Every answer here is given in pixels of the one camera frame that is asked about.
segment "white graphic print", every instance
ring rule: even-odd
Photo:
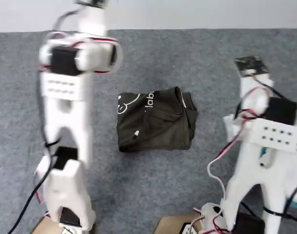
[[[133,101],[131,101],[131,102],[127,103],[127,104],[125,104],[125,103],[122,104],[122,105],[118,104],[118,115],[121,115],[121,114],[123,114],[124,112],[126,112],[127,109],[128,109],[128,105],[130,105],[130,104],[132,104],[133,102],[137,101],[138,98],[139,98],[139,96],[140,96],[140,94],[138,94],[138,96],[137,96]]]

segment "folded black cloth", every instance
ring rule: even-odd
[[[118,99],[121,152],[190,148],[198,115],[190,93],[173,87],[148,94],[122,93]]]

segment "red wire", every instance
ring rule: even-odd
[[[202,234],[210,234],[210,233],[213,233],[213,232],[215,232],[216,230],[210,230],[210,231],[206,231],[206,232],[204,232],[204,233],[202,233]]]
[[[40,195],[39,195],[38,191],[36,191],[36,198],[37,198],[39,204],[41,204]]]
[[[223,233],[223,232],[227,232],[227,234],[230,234],[230,232],[227,230],[227,229],[222,229],[222,228],[220,228],[217,224],[216,224],[216,218],[218,218],[218,216],[216,216],[214,219],[213,219],[213,225],[214,225],[214,227],[215,227],[215,231],[217,232],[217,233],[219,233],[219,234],[226,234],[226,233]]]

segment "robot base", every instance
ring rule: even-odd
[[[221,233],[228,233],[225,218],[222,213],[220,215],[219,213],[221,213],[220,206],[213,203],[207,203],[201,208],[201,214],[205,218],[201,220],[202,229],[200,234],[218,233],[216,231],[210,232],[215,230],[214,219],[215,225],[223,230]],[[239,212],[232,234],[264,234],[264,230],[265,223],[261,218]]]

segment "carpet floor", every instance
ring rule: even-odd
[[[234,58],[261,56],[275,87],[297,101],[297,30],[122,30],[109,35],[119,39],[124,62],[115,74],[95,76],[94,161],[86,186],[99,234],[150,234],[164,215],[192,213],[193,207],[221,199],[206,166],[226,143],[222,117],[238,103]],[[35,83],[44,36],[0,33],[0,234],[17,219],[42,157]],[[199,110],[192,148],[120,153],[118,94],[173,86],[191,92]],[[71,146],[66,133],[62,143]],[[238,148],[214,165],[213,172],[225,181],[232,176]],[[259,186],[245,201],[261,214]],[[44,209],[33,199],[15,233],[30,233]],[[283,220],[280,234],[288,233],[297,234],[297,223]]]

